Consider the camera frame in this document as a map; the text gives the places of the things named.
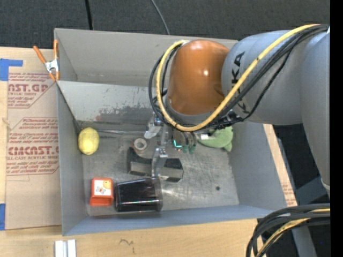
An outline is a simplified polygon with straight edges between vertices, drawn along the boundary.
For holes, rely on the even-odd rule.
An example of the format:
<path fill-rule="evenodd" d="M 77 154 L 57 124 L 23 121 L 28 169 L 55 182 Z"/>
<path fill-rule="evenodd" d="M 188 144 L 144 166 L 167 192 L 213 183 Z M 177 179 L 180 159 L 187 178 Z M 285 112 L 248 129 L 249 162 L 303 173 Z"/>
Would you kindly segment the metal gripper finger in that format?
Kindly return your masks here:
<path fill-rule="evenodd" d="M 160 132 L 161 128 L 161 119 L 158 116 L 153 115 L 147 123 L 147 130 L 144 133 L 144 138 L 151 139 L 155 137 Z"/>
<path fill-rule="evenodd" d="M 157 147 L 152 156 L 152 177 L 160 175 L 160 169 L 164 167 L 168 159 L 165 147 Z"/>

